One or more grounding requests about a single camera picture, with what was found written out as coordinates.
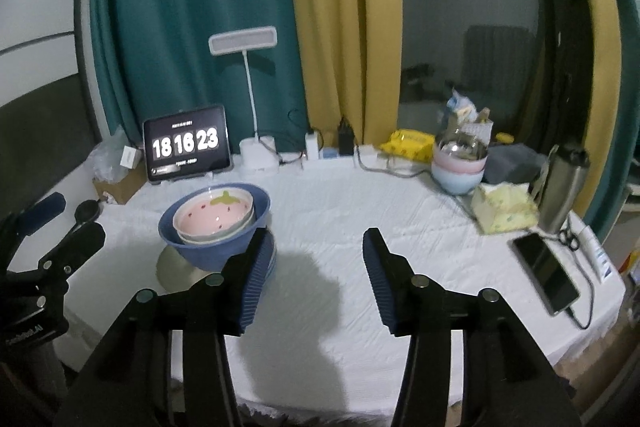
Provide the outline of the black round pouch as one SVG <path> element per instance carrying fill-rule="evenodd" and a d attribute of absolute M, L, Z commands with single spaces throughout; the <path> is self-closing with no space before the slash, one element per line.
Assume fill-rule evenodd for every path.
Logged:
<path fill-rule="evenodd" d="M 100 213 L 100 202 L 97 199 L 86 199 L 77 206 L 74 212 L 76 225 L 81 227 L 86 223 L 94 222 L 98 219 Z"/>

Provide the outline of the dark blue bowl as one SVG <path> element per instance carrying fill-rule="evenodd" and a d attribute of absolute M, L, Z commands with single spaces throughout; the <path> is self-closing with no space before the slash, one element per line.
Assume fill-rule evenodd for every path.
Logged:
<path fill-rule="evenodd" d="M 180 239 L 172 221 L 174 221 L 174 217 L 181 206 L 202 195 L 209 199 L 215 192 L 237 192 L 239 190 L 244 190 L 253 197 L 255 215 L 253 223 L 231 235 L 228 239 L 221 239 L 221 241 L 213 244 L 193 245 Z M 208 186 L 200 188 L 174 202 L 160 217 L 158 233 L 160 233 L 160 237 L 168 246 L 174 247 L 178 254 L 194 267 L 204 271 L 219 272 L 230 257 L 243 254 L 246 251 L 256 229 L 265 228 L 268 225 L 270 206 L 271 198 L 269 194 L 262 187 L 255 184 L 236 182 Z"/>

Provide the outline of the beige plate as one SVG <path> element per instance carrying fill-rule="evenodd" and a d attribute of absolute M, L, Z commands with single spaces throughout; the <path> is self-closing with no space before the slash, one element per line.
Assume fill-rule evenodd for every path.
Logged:
<path fill-rule="evenodd" d="M 168 293 L 187 291 L 207 275 L 207 271 L 191 265 L 171 246 L 163 249 L 156 262 L 157 280 Z"/>

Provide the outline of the cardboard box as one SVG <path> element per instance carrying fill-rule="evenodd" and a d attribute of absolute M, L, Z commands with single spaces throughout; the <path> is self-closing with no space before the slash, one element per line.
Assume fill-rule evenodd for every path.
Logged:
<path fill-rule="evenodd" d="M 126 176 L 117 183 L 93 179 L 92 184 L 96 189 L 96 194 L 99 196 L 114 200 L 118 205 L 125 205 L 146 181 L 148 179 L 146 179 L 145 165 L 140 162 L 136 168 L 129 170 Z"/>

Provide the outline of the cream bowl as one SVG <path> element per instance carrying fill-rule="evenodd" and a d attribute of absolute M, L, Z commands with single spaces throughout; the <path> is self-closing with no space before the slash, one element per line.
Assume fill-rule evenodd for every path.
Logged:
<path fill-rule="evenodd" d="M 209 235 L 190 235 L 179 230 L 176 230 L 180 239 L 183 240 L 184 243 L 188 244 L 216 244 L 220 243 L 224 239 L 230 239 L 230 237 L 238 235 L 241 231 L 246 229 L 249 225 L 251 225 L 255 221 L 255 211 L 250 210 L 247 213 L 246 217 L 240 220 L 235 225 L 232 225 L 231 228 L 228 228 L 225 232 L 217 232 Z"/>

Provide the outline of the clear plastic bag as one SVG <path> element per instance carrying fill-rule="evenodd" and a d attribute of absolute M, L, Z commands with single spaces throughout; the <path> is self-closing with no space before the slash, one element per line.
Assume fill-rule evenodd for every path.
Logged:
<path fill-rule="evenodd" d="M 127 176 L 128 169 L 120 165 L 122 152 L 129 145 L 128 136 L 122 127 L 99 143 L 87 158 L 94 179 L 100 182 L 118 183 Z"/>

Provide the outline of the white small box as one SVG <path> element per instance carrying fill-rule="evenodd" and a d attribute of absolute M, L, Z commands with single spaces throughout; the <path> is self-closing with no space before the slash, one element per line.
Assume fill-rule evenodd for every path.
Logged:
<path fill-rule="evenodd" d="M 120 156 L 119 165 L 128 170 L 134 170 L 140 164 L 142 159 L 142 150 L 137 147 L 125 145 L 122 148 L 122 156 Z"/>

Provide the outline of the black power adapter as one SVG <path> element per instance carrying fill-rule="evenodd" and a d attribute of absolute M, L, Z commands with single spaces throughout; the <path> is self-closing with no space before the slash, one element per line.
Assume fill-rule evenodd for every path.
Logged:
<path fill-rule="evenodd" d="M 342 117 L 337 127 L 337 145 L 338 155 L 352 156 L 354 155 L 355 133 L 349 121 Z"/>

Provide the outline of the white charger plug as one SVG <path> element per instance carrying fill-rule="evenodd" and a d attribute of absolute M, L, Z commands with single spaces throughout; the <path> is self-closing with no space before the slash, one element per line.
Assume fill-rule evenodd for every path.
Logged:
<path fill-rule="evenodd" d="M 320 159 L 319 133 L 311 131 L 305 134 L 306 157 L 309 161 Z"/>

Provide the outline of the black smartphone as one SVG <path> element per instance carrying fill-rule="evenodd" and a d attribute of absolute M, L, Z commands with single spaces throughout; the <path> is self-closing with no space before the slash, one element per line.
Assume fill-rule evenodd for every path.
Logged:
<path fill-rule="evenodd" d="M 579 298 L 578 289 L 538 234 L 517 237 L 511 245 L 552 317 L 568 309 Z"/>

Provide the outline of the grey folded cloth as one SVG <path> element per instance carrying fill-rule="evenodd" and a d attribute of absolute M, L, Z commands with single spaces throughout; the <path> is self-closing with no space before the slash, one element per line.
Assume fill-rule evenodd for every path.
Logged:
<path fill-rule="evenodd" d="M 494 145 L 488 148 L 483 181 L 494 185 L 530 183 L 537 178 L 546 160 L 546 155 L 522 143 Z"/>

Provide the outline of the white tube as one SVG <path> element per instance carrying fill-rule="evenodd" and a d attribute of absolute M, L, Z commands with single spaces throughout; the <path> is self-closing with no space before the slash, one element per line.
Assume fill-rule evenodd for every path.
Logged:
<path fill-rule="evenodd" d="M 608 254 L 605 252 L 597 235 L 594 234 L 592 228 L 586 225 L 578 234 L 580 247 L 586 256 L 597 280 L 603 283 L 613 272 L 613 267 Z"/>

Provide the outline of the steel travel mug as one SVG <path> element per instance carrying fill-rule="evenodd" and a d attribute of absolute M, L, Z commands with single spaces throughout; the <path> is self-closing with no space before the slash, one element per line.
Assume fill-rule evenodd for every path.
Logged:
<path fill-rule="evenodd" d="M 552 148 L 547 160 L 538 198 L 538 227 L 544 233 L 556 234 L 582 191 L 590 168 L 588 152 L 570 142 Z"/>

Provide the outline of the teal curtain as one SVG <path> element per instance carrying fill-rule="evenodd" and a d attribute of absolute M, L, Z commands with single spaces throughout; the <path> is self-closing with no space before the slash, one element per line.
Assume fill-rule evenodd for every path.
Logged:
<path fill-rule="evenodd" d="M 220 104 L 230 142 L 304 146 L 308 117 L 293 0 L 89 0 L 108 127 L 134 142 L 152 118 Z"/>

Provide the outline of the yellow curtain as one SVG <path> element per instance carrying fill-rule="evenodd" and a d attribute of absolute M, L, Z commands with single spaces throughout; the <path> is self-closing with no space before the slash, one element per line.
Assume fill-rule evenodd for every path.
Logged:
<path fill-rule="evenodd" d="M 311 126 L 326 142 L 346 120 L 362 144 L 397 127 L 402 0 L 293 0 Z"/>

